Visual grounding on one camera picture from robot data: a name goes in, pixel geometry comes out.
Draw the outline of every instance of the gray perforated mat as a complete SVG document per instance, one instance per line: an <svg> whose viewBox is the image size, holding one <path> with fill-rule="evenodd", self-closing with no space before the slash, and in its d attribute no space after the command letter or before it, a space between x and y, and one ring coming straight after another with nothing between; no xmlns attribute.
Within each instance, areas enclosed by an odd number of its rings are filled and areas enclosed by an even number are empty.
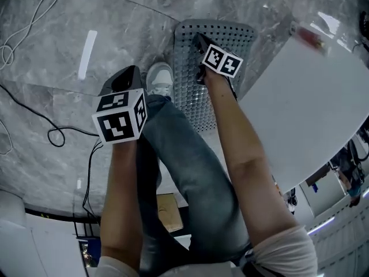
<svg viewBox="0 0 369 277"><path fill-rule="evenodd" d="M231 79L236 92L244 79L248 54L257 35L248 25L228 21L186 20L177 26L174 43L174 101L195 130L201 132L215 128L216 121L208 90L198 85L195 79L199 53L192 45L192 40L197 32L243 58L238 75Z"/></svg>

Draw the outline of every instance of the marble floor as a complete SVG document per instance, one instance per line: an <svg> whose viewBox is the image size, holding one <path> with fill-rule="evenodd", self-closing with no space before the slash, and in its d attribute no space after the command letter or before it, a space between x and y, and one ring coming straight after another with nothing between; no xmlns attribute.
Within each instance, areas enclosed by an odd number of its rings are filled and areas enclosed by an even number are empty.
<svg viewBox="0 0 369 277"><path fill-rule="evenodd" d="M39 13L52 0L45 0ZM0 0L0 44L26 26L39 0ZM361 42L358 17L368 0L59 0L31 29L16 50L14 63L0 71L0 82L22 102L59 125L95 132L92 104L102 84L124 66L142 71L158 60L171 62L173 32L187 18L212 18L248 24L258 32L239 94L256 82L289 38L292 20L304 21L328 34L351 52ZM89 30L98 36L85 80L78 67ZM19 38L13 38L10 44ZM354 52L365 63L362 46ZM21 196L26 207L59 215L84 216L88 156L95 138L66 132L66 145L47 140L50 125L30 114L0 90L0 119L8 128L14 150L0 156L0 189ZM216 132L204 139L224 165ZM56 141L61 137L54 136ZM0 152L9 141L0 129ZM92 162L90 201L101 212L111 148L96 152ZM163 169L160 193L176 192ZM185 204L178 195L180 205Z"/></svg>

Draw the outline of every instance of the black and white marker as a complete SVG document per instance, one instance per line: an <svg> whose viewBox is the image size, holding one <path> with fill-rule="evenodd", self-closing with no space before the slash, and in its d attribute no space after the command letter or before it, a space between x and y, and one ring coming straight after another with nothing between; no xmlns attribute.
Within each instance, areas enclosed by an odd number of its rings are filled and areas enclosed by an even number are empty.
<svg viewBox="0 0 369 277"><path fill-rule="evenodd" d="M202 63L218 74L234 78L241 68L243 59L222 48L210 44Z"/></svg>
<svg viewBox="0 0 369 277"><path fill-rule="evenodd" d="M100 97L92 119L104 144L139 139L147 120L144 90L140 88Z"/></svg>

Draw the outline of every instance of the white sleeve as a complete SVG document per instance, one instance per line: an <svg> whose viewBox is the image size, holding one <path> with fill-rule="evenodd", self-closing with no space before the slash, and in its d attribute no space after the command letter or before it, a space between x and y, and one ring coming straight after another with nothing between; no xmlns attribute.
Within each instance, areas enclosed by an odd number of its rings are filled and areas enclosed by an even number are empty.
<svg viewBox="0 0 369 277"><path fill-rule="evenodd" d="M276 234L254 248L256 264L286 277L316 277L318 260L304 227Z"/></svg>
<svg viewBox="0 0 369 277"><path fill-rule="evenodd" d="M95 277L138 277L138 273L121 261L102 256Z"/></svg>

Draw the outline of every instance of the leg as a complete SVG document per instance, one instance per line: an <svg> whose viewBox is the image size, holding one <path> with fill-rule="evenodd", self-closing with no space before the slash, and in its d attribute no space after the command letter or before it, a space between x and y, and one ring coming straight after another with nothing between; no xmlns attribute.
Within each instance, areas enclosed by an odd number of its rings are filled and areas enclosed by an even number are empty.
<svg viewBox="0 0 369 277"><path fill-rule="evenodd" d="M144 229L140 276L159 276L188 264L189 252L165 229L158 217L156 187L160 176L157 156L141 136L137 143L137 189Z"/></svg>
<svg viewBox="0 0 369 277"><path fill-rule="evenodd" d="M165 76L152 74L152 83L159 82L155 75ZM146 102L149 119L144 136L189 204L190 251L199 262L239 257L249 242L247 230L234 189L218 158L170 98L149 95Z"/></svg>

